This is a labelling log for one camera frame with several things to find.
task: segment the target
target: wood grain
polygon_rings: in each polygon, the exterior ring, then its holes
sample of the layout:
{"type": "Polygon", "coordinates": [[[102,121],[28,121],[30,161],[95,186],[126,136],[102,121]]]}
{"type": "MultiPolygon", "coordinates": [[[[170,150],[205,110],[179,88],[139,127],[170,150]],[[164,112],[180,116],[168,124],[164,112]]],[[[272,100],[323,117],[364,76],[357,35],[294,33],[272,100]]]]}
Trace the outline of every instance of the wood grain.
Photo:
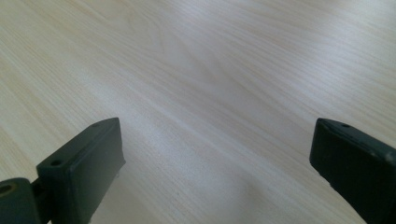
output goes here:
{"type": "Polygon", "coordinates": [[[396,147],[394,1],[0,1],[0,179],[119,117],[92,223],[364,223],[319,117],[396,147]]]}

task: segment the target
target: wooden table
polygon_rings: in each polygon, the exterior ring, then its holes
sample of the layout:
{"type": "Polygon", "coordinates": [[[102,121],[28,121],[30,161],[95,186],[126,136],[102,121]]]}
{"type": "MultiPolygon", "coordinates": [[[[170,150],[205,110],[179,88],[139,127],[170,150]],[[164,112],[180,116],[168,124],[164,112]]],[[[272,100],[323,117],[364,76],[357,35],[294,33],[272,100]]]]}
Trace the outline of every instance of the wooden table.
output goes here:
{"type": "Polygon", "coordinates": [[[0,1],[0,179],[90,124],[127,163],[92,223],[364,223],[319,117],[396,147],[394,1],[0,1]]]}

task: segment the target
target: light wood surface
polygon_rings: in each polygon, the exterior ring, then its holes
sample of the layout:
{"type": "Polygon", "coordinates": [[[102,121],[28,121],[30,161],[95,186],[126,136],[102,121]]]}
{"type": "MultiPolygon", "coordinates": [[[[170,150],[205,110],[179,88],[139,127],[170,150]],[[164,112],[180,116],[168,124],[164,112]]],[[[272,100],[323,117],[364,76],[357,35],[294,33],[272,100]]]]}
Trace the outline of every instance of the light wood surface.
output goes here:
{"type": "Polygon", "coordinates": [[[396,147],[396,2],[0,1],[0,179],[119,117],[92,223],[364,223],[316,119],[396,147]]]}

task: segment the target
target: black plastic part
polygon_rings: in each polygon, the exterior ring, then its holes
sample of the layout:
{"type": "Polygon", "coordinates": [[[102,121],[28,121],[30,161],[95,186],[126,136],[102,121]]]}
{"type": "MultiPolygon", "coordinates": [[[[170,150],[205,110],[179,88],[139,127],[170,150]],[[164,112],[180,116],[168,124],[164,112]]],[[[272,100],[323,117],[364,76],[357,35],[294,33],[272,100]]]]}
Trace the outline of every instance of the black plastic part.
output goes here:
{"type": "Polygon", "coordinates": [[[396,223],[396,150],[347,124],[318,119],[312,166],[368,224],[396,223]]]}
{"type": "Polygon", "coordinates": [[[0,183],[0,223],[41,224],[29,180],[13,178],[0,183]]]}
{"type": "Polygon", "coordinates": [[[97,122],[37,165],[53,224],[86,224],[125,163],[119,119],[97,122]]]}
{"type": "Polygon", "coordinates": [[[32,184],[0,182],[0,223],[87,224],[124,163],[119,119],[94,123],[38,164],[32,184]]]}
{"type": "Polygon", "coordinates": [[[33,194],[35,195],[35,204],[41,223],[48,223],[54,212],[52,195],[48,190],[44,190],[39,178],[35,180],[31,186],[33,194]]]}

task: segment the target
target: screw hole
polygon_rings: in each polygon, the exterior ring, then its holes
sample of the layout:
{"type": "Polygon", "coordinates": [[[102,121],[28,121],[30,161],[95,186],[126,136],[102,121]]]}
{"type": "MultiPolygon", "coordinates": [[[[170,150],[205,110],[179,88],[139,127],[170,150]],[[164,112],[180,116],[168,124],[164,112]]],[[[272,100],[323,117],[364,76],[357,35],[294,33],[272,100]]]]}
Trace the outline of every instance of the screw hole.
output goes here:
{"type": "Polygon", "coordinates": [[[60,164],[62,164],[62,161],[53,161],[50,165],[51,166],[59,166],[60,164]]]}
{"type": "Polygon", "coordinates": [[[8,195],[10,192],[12,192],[16,188],[15,184],[6,184],[4,186],[0,187],[0,198],[3,196],[8,195]]]}

